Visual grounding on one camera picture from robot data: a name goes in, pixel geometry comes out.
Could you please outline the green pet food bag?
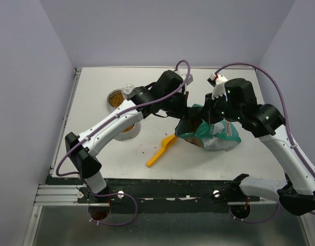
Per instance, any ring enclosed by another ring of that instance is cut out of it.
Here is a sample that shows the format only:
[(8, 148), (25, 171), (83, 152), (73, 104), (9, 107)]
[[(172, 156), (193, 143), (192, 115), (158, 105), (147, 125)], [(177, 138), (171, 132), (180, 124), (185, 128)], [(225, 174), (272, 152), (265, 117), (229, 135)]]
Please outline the green pet food bag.
[(181, 119), (174, 134), (192, 145), (210, 151), (228, 151), (242, 142), (231, 122), (222, 120), (209, 124), (196, 116)]

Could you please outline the yellow plastic scoop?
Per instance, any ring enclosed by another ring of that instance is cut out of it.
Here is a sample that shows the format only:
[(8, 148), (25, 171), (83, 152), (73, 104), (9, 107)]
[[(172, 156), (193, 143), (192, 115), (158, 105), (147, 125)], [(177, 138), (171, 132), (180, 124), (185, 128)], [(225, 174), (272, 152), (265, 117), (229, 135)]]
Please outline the yellow plastic scoop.
[(146, 163), (146, 166), (148, 168), (152, 167), (166, 152), (167, 150), (177, 141), (178, 137), (173, 135), (170, 135), (168, 137), (165, 137), (161, 141), (161, 148), (153, 155), (151, 159), (149, 159)]

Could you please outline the brown pet food kibble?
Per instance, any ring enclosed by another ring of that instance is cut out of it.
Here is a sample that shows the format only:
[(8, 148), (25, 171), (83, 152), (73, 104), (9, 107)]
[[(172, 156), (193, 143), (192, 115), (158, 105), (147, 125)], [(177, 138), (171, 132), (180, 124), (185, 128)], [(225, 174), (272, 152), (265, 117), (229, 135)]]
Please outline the brown pet food kibble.
[(108, 111), (110, 113), (113, 112), (122, 104), (123, 101), (124, 101), (124, 97), (120, 91), (112, 92), (107, 98)]

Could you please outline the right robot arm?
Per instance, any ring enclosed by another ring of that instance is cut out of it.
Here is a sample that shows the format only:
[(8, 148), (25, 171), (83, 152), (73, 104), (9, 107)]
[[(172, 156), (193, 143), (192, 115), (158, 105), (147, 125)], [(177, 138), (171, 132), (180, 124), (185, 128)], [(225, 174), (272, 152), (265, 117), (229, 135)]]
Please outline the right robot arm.
[(293, 215), (315, 210), (315, 166), (300, 153), (286, 131), (285, 118), (270, 104), (259, 104), (252, 83), (243, 78), (208, 79), (213, 91), (206, 94), (201, 113), (204, 121), (215, 124), (223, 119), (239, 122), (243, 129), (263, 143), (283, 168), (286, 180), (266, 180), (241, 174), (232, 181), (230, 197), (236, 201), (256, 196), (278, 201)]

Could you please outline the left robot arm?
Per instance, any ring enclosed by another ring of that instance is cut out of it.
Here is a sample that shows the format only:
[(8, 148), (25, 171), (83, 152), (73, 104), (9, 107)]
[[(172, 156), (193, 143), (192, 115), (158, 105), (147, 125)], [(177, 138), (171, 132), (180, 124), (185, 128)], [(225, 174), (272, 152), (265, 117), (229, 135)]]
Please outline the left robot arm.
[(160, 110), (173, 118), (185, 116), (186, 87), (192, 81), (190, 73), (180, 76), (177, 71), (167, 70), (156, 82), (133, 88), (121, 105), (98, 124), (79, 135), (73, 132), (66, 135), (66, 157), (90, 188), (89, 196), (95, 202), (102, 202), (107, 196), (102, 165), (96, 158), (100, 151), (126, 128)]

